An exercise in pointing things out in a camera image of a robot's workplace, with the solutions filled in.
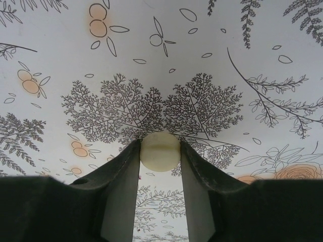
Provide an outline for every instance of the flower illustration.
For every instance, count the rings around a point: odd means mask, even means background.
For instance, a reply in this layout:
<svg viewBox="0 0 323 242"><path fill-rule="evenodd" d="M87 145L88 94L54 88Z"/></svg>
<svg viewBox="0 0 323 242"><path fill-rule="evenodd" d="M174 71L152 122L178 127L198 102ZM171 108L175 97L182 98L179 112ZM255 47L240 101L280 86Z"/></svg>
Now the flower illustration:
<svg viewBox="0 0 323 242"><path fill-rule="evenodd" d="M108 10L110 9L110 4L107 4L109 1L103 0L104 6L102 4L92 4L89 8L89 15L91 17L89 23L90 33L98 38L92 43L91 49L97 49L101 45L101 39L106 38L107 46L110 52L117 57L115 44L112 39L109 37L110 31L115 33L125 33L129 29L123 26L110 25L107 20Z"/></svg>
<svg viewBox="0 0 323 242"><path fill-rule="evenodd" d="M164 34L163 34L163 30L162 30L162 27L161 27L160 23L158 22L158 20L155 17L153 17L153 20L154 20L154 23L155 23L156 31L158 33L151 35L150 44L152 46L155 46L155 47L158 47L161 44L163 44L165 55L168 57L168 51L167 51L167 48L166 48L166 43L167 44L176 44L176 42L169 41L169 40L164 40Z"/></svg>
<svg viewBox="0 0 323 242"><path fill-rule="evenodd" d="M73 147L74 154L76 154L77 156L79 156L79 157L87 157L87 156L90 156L91 158L96 159L94 153L101 153L100 150L87 149L87 147L92 146L92 144L82 145L79 142L80 139L77 138L76 136L71 135L71 134L68 134L68 136L70 136L73 140L76 140L76 141L73 141L71 143L71 146Z"/></svg>
<svg viewBox="0 0 323 242"><path fill-rule="evenodd" d="M42 75L41 73L35 73L30 74L29 68L23 64L22 62L19 62L19 64L24 68L20 69L17 72L18 78L22 81L22 87L31 94L36 94L37 97L40 97L42 95L44 98L46 97L45 91L42 88L47 82L49 82L50 77L45 77L42 79L39 83L36 77L39 77Z"/></svg>
<svg viewBox="0 0 323 242"><path fill-rule="evenodd" d="M287 166L276 174L276 179L322 179L323 170L316 162Z"/></svg>
<svg viewBox="0 0 323 242"><path fill-rule="evenodd" d="M63 168L64 171L67 171L66 175L74 175L77 178L80 178L80 174L82 174L82 170L78 167L72 167L70 170Z"/></svg>

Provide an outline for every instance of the wallpaper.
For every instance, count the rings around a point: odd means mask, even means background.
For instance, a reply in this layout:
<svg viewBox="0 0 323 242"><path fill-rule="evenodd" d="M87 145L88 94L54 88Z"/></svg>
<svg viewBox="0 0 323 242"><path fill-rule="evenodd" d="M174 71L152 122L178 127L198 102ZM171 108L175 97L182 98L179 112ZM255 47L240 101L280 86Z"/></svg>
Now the wallpaper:
<svg viewBox="0 0 323 242"><path fill-rule="evenodd" d="M0 0L0 176L66 184L166 131L250 183L323 177L323 0ZM188 241L141 166L133 241Z"/></svg>

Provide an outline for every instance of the orange fruit illustration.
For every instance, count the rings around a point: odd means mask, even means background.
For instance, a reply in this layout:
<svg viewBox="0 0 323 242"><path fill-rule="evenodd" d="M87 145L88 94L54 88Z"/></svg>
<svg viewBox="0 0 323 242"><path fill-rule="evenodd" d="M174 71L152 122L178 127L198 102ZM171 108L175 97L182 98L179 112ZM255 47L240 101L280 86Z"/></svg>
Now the orange fruit illustration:
<svg viewBox="0 0 323 242"><path fill-rule="evenodd" d="M93 20L90 23L90 32L95 37L105 37L107 34L107 27L101 20Z"/></svg>
<svg viewBox="0 0 323 242"><path fill-rule="evenodd" d="M71 172L74 174L81 174L82 173L81 169L79 169L79 168L72 168Z"/></svg>
<svg viewBox="0 0 323 242"><path fill-rule="evenodd" d="M77 156L81 156L81 157L87 156L87 151L84 150L83 148L75 148L73 151Z"/></svg>
<svg viewBox="0 0 323 242"><path fill-rule="evenodd" d="M26 80L31 80L32 79L31 74L28 71L25 71L25 70L19 70L18 71L18 77L22 81L26 81Z"/></svg>
<svg viewBox="0 0 323 242"><path fill-rule="evenodd" d="M71 145L73 148L81 148L82 147L82 144L77 141L74 141Z"/></svg>
<svg viewBox="0 0 323 242"><path fill-rule="evenodd" d="M32 80L26 80L22 83L22 86L23 88L29 92L29 93L32 93L32 94L35 94L39 91L39 86L37 83L35 83L34 81Z"/></svg>
<svg viewBox="0 0 323 242"><path fill-rule="evenodd" d="M90 7L90 16L96 19L104 20L107 11L101 4L92 4Z"/></svg>

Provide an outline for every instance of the fern illustration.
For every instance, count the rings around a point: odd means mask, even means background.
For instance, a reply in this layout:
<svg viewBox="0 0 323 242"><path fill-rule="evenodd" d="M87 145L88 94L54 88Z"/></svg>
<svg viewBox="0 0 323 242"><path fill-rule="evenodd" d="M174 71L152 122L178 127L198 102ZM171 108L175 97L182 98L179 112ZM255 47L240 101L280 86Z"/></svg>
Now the fern illustration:
<svg viewBox="0 0 323 242"><path fill-rule="evenodd" d="M16 53L17 49L26 49L33 52L37 52L36 50L25 48L22 46L0 43L0 57L5 58L5 60L8 60L8 58L12 59L13 54Z"/></svg>
<svg viewBox="0 0 323 242"><path fill-rule="evenodd" d="M55 9L57 12L61 12L61 8L69 9L63 2L63 0L19 0L21 9L25 12L28 8L34 11L38 6L42 6L47 12L50 8Z"/></svg>
<svg viewBox="0 0 323 242"><path fill-rule="evenodd" d="M250 32L251 25L253 25L253 21L251 18L256 17L256 13L253 8L260 8L259 1L262 0L242 0L240 2L241 4L245 5L241 10L241 13L243 13L243 16L241 17L241 22L244 23L242 25L243 41L247 49L250 49Z"/></svg>
<svg viewBox="0 0 323 242"><path fill-rule="evenodd" d="M310 117L318 108L323 108L323 97L317 100L316 103L308 104L306 101L296 102L291 99L285 101L282 99L272 99L267 96L269 91L276 91L278 94L283 94L287 90L295 92L296 87L308 80L305 75L301 76L298 81L294 81L293 77L291 77L281 83L276 83L275 80L268 82L267 78L262 78L262 75L259 75L257 78L246 79L234 65L229 51L228 55L235 70L258 96L249 106L252 106L252 112L261 109L261 114L256 117L261 123L265 123L270 128L273 128L280 120L293 120L293 128L290 131L296 133L302 139L309 136L306 134L311 129L308 126L309 124L319 123L323 125L323 116L320 119Z"/></svg>
<svg viewBox="0 0 323 242"><path fill-rule="evenodd" d="M207 7L207 10L208 10L208 13L207 15L211 16L212 13L213 13L213 8L214 8L214 3L216 2L217 0L208 0L208 7Z"/></svg>
<svg viewBox="0 0 323 242"><path fill-rule="evenodd" d="M212 143L219 141L213 138L243 119L236 115L243 106L238 104L242 93L235 94L236 86L216 87L211 80L211 75L197 74L185 86L175 85L175 95L164 101L165 128L188 142L211 164L225 169L240 148L222 142L216 146ZM173 175L180 175L179 166Z"/></svg>
<svg viewBox="0 0 323 242"><path fill-rule="evenodd" d="M167 232L164 237L158 234L149 234L149 237L142 238L140 236L133 236L134 242L158 242L158 241L171 241L171 242L184 242L189 241L188 236L175 235L173 232Z"/></svg>
<svg viewBox="0 0 323 242"><path fill-rule="evenodd" d="M317 17L317 15L323 11L323 8L316 7L321 3L323 3L323 0L295 0L285 10L284 16L288 15L294 10L299 9L294 15L292 23L295 23L297 20L305 16L300 25L300 30L302 31L307 28L306 33L312 33L313 39L323 46L323 32L320 31L320 29L323 28L323 25L320 24L322 20Z"/></svg>
<svg viewBox="0 0 323 242"><path fill-rule="evenodd" d="M34 161L21 147L21 144L39 152L39 149L32 140L43 142L40 135L43 134L45 124L46 122L34 119L32 121L24 119L21 122L12 113L8 113L6 117L0 116L0 145L4 145L4 147L0 147L0 160L2 165L6 165L26 175L26 172L5 151L8 151L9 154L15 152L17 157L21 157L30 165L35 166Z"/></svg>
<svg viewBox="0 0 323 242"><path fill-rule="evenodd" d="M10 4L7 4L7 1L0 0L2 3L2 9L0 10L0 22L6 27L6 21L13 23L17 21L22 24L22 21L16 16L16 9L12 9Z"/></svg>
<svg viewBox="0 0 323 242"><path fill-rule="evenodd" d="M150 186L142 186L137 191L137 202L134 227L143 232L151 232L156 224L152 223L155 218L152 211L163 213L172 218L185 216L185 204L183 191L179 192L150 191Z"/></svg>
<svg viewBox="0 0 323 242"><path fill-rule="evenodd" d="M81 82L73 82L71 95L62 97L70 114L67 124L75 132L82 132L90 141L114 142L126 146L135 139L163 130L162 98L151 87L143 95L143 86L138 79L126 81L121 74L111 81L102 82L103 97L91 94Z"/></svg>
<svg viewBox="0 0 323 242"><path fill-rule="evenodd" d="M0 170L0 177L5 177L7 176L7 173L4 173L4 170Z"/></svg>

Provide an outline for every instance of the white ball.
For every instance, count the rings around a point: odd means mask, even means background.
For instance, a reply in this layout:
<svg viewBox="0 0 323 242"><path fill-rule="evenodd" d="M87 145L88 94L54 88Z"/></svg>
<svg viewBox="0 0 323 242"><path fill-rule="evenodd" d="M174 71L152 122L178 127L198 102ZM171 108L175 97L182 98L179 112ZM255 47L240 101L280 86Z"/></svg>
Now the white ball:
<svg viewBox="0 0 323 242"><path fill-rule="evenodd" d="M150 170L169 171L180 162L180 150L180 142L174 135L156 132L142 140L140 160Z"/></svg>

